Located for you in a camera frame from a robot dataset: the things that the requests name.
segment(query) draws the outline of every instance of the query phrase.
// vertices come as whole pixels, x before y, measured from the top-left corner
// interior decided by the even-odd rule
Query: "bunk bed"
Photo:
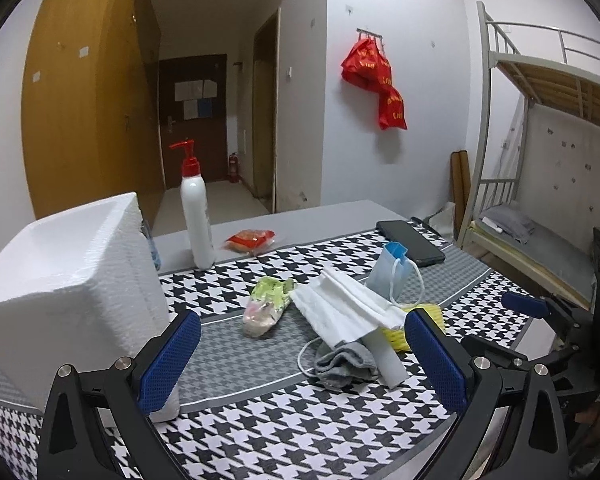
[[[529,108],[535,104],[566,112],[600,126],[600,76],[569,64],[568,53],[581,54],[600,62],[599,56],[565,46],[565,36],[599,45],[600,41],[557,27],[517,22],[496,22],[477,3],[482,43],[482,115],[475,156],[474,174],[457,245],[475,243],[515,267],[549,292],[589,308],[594,286],[594,269],[589,255],[551,230],[536,224],[527,243],[496,232],[484,224],[480,213],[494,205],[510,205],[516,199],[525,160]],[[503,26],[531,27],[554,31],[560,42],[562,62],[524,56]],[[500,70],[525,99],[522,140],[513,178],[484,178],[491,108],[491,71]]]

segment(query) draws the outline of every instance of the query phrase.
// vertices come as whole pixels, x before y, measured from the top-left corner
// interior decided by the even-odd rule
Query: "gray bed sheet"
[[[536,223],[528,243],[521,244],[505,233],[496,232],[481,220],[476,220],[475,223],[483,231],[543,266],[586,300],[592,298],[595,276],[593,263],[585,253],[564,238]]]

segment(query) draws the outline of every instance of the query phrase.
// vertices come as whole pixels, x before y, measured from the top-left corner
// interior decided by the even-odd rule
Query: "bed frame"
[[[574,52],[591,59],[600,57],[581,50],[566,47],[565,36],[574,36],[600,46],[600,41],[588,38],[576,32],[557,27],[547,27],[532,23],[496,22],[484,8],[477,3],[482,44],[482,115],[480,117],[480,136],[475,155],[475,167],[472,177],[464,218],[456,244],[462,248],[471,242],[480,245],[490,253],[504,260],[517,270],[534,280],[549,292],[560,294],[571,301],[589,308],[589,303],[573,293],[573,289],[548,270],[517,251],[506,251],[482,230],[476,228],[474,219],[493,205],[508,204],[516,198],[520,186],[524,155],[526,149],[528,110],[534,104],[556,108],[568,114],[600,126],[600,76],[581,68],[569,65],[568,52]],[[560,41],[562,61],[557,62],[538,57],[523,56],[509,39],[501,25],[541,28],[554,31]],[[490,30],[493,28],[494,50],[491,48]],[[520,154],[514,178],[484,178],[484,158],[489,137],[489,119],[491,111],[491,70],[499,69],[522,93],[525,98],[522,123]]]

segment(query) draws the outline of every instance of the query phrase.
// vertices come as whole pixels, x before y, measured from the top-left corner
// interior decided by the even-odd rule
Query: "white foam container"
[[[109,368],[167,326],[141,221],[123,194],[37,220],[0,252],[0,370],[36,408],[61,365]],[[178,408],[174,390],[152,419]]]

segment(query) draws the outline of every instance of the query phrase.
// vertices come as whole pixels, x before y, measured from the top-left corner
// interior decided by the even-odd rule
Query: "bolt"
[[[131,357],[121,357],[116,361],[116,368],[118,370],[126,370],[131,366],[132,363]]]
[[[73,370],[73,367],[71,365],[62,365],[58,368],[58,376],[67,377],[67,375],[71,373],[71,370]]]
[[[486,370],[491,366],[491,362],[486,357],[479,356],[474,359],[474,365],[480,370]]]
[[[542,363],[538,363],[534,366],[534,370],[536,371],[536,374],[540,376],[545,376],[549,373],[549,370]]]

